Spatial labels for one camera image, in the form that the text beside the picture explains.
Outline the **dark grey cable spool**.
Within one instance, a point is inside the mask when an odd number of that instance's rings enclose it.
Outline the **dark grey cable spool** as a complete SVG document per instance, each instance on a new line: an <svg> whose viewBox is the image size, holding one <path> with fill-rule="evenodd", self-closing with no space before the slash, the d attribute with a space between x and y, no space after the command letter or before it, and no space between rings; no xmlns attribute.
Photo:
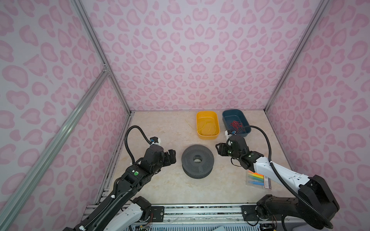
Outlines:
<svg viewBox="0 0 370 231"><path fill-rule="evenodd" d="M195 144L183 152L181 162L183 171L189 177L203 179L213 170L214 155L206 146Z"/></svg>

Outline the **yellow plastic tray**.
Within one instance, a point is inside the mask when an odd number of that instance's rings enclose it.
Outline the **yellow plastic tray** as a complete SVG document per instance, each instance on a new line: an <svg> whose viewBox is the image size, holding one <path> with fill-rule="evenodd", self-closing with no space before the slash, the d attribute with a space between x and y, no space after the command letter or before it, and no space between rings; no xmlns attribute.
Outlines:
<svg viewBox="0 0 370 231"><path fill-rule="evenodd" d="M200 111L196 114L197 134L202 140L215 140L220 134L218 115L214 111Z"/></svg>

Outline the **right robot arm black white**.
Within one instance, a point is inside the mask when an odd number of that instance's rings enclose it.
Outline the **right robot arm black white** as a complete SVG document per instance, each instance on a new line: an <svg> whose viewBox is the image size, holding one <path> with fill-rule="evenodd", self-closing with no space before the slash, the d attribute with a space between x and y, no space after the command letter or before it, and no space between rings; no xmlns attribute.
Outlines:
<svg viewBox="0 0 370 231"><path fill-rule="evenodd" d="M292 197L277 197L271 194L263 196L256 203L257 217L296 217L318 230L333 229L331 219L340 206L326 181L321 176L309 177L274 163L270 141L266 142L267 157L250 150L246 140L239 135L230 135L225 143L215 146L220 156L237 160L245 170L279 183L292 194Z"/></svg>

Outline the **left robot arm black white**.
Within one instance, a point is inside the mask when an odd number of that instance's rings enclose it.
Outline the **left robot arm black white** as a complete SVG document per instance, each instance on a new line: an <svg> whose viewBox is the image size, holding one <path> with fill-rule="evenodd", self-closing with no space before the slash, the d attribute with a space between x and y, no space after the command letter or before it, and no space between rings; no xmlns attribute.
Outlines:
<svg viewBox="0 0 370 231"><path fill-rule="evenodd" d="M74 228L65 231L102 231L113 220L122 207L135 196L162 167L176 163L176 151L164 149L156 144L150 145L140 161L129 166L114 182L113 190L107 198L86 219Z"/></svg>

